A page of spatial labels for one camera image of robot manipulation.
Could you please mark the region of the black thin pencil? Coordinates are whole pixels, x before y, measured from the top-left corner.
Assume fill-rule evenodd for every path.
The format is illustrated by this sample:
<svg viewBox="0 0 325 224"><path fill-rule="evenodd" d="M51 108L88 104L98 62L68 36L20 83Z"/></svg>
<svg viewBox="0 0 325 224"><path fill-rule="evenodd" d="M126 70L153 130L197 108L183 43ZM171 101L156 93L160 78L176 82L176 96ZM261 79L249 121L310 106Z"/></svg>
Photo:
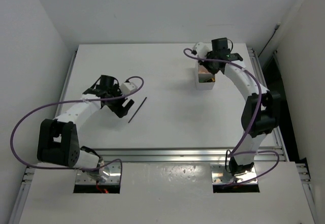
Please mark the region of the black thin pencil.
<svg viewBox="0 0 325 224"><path fill-rule="evenodd" d="M143 106L143 104L146 102L147 98L148 98L148 97L145 97L145 98L143 99L143 101L142 101L141 104L138 106L138 108L136 109L136 111L134 112L134 114L132 115L132 117L129 119L128 123L130 123L130 122L134 119L135 115L139 112L139 110L141 109L141 107Z"/></svg>

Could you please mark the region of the black gold lipstick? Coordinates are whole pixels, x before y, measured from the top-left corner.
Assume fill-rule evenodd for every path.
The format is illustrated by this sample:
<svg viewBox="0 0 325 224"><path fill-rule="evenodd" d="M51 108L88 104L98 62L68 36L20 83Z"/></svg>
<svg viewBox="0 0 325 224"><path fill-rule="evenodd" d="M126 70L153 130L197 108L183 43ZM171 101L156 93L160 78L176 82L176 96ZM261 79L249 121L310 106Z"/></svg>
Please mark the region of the black gold lipstick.
<svg viewBox="0 0 325 224"><path fill-rule="evenodd" d="M215 77L209 76L209 77L203 78L201 83L215 83Z"/></svg>

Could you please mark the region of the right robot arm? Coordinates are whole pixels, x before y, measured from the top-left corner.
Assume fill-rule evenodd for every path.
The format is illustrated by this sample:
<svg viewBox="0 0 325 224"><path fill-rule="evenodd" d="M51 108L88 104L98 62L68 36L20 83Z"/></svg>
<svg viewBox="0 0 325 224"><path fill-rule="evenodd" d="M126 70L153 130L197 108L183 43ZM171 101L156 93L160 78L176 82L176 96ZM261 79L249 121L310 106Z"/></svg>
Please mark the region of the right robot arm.
<svg viewBox="0 0 325 224"><path fill-rule="evenodd" d="M212 40L208 48L199 42L193 47L193 54L212 75L222 72L236 86L242 95L245 106L241 116L244 130L239 143L230 153L228 172L233 176L250 171L257 152L266 135L279 125L280 94L269 91L247 70L239 53L228 47L227 38Z"/></svg>

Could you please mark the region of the white three-compartment organizer box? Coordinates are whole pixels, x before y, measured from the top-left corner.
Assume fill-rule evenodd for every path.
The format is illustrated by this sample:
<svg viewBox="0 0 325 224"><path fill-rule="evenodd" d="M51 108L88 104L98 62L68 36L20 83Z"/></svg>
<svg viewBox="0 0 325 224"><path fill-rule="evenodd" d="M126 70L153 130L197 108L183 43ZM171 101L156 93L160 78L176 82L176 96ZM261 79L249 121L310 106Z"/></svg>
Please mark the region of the white three-compartment organizer box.
<svg viewBox="0 0 325 224"><path fill-rule="evenodd" d="M215 83L201 83L203 78L209 77L209 76L214 76L213 74L211 74L210 72L208 73L199 73L198 72L198 67L202 66L199 64L199 62L197 61L195 69L194 69L194 77L195 77L195 83L196 83L196 89L197 90L212 90L214 87Z"/></svg>

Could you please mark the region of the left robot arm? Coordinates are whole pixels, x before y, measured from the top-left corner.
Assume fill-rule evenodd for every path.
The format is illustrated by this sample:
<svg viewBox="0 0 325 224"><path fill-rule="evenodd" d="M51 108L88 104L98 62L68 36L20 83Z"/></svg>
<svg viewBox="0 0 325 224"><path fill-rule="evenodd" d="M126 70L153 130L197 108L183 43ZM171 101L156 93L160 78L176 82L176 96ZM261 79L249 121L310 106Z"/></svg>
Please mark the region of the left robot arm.
<svg viewBox="0 0 325 224"><path fill-rule="evenodd" d="M54 119L45 119L40 126L37 159L59 166L94 169L101 157L92 149L79 145L78 129L97 111L108 107L119 118L127 115L134 104L127 95L137 86L126 80L119 83L114 77L102 75L67 111Z"/></svg>

